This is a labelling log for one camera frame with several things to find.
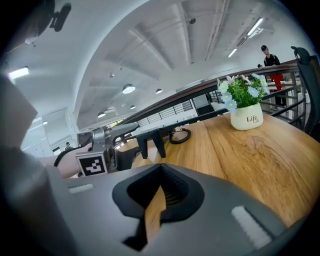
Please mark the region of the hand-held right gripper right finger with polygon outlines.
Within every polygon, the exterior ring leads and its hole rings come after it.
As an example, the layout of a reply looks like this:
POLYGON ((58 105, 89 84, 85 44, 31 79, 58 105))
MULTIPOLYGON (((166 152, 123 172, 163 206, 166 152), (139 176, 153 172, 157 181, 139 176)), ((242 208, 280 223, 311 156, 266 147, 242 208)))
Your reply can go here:
POLYGON ((148 256, 244 256, 254 252, 254 244, 232 214, 236 207, 244 207, 272 240, 287 229, 271 208, 234 183, 176 165, 171 168, 197 181, 204 200, 189 218, 163 223, 146 246, 148 256))

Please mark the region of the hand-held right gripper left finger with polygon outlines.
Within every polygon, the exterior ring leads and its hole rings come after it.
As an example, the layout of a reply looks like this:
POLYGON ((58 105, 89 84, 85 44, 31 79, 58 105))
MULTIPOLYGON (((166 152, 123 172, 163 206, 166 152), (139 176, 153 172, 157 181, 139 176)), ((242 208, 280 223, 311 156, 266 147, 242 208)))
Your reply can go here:
POLYGON ((55 256, 162 255, 160 235, 147 243, 145 210, 140 207, 138 217, 126 216, 113 199, 117 184, 156 168, 152 164, 70 180, 48 168, 46 249, 55 256))

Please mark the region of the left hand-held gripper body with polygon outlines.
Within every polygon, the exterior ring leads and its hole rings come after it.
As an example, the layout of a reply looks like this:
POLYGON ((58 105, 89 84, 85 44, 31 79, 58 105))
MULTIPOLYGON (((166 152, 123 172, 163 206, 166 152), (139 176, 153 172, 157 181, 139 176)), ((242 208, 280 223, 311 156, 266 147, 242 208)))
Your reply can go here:
POLYGON ((134 147, 127 151, 119 151, 116 140, 118 138, 124 140, 126 134, 130 134, 138 127, 137 123, 115 127, 101 126, 77 134, 77 141, 81 146, 90 146, 88 152, 76 154, 82 175, 88 177, 130 169, 140 150, 134 147))

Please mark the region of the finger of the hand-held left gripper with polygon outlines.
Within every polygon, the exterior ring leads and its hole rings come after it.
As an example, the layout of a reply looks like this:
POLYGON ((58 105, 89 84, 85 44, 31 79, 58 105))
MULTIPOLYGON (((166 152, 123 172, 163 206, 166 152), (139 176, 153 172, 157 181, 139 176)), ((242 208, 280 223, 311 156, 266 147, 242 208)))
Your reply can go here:
POLYGON ((145 132, 136 136, 138 147, 141 151, 141 155, 143 159, 148 158, 148 139, 149 139, 148 132, 145 132))
POLYGON ((166 157, 166 150, 165 150, 165 142, 164 138, 167 136, 167 132, 163 130, 155 130, 151 132, 150 138, 153 141, 154 145, 157 148, 158 153, 162 158, 166 157))

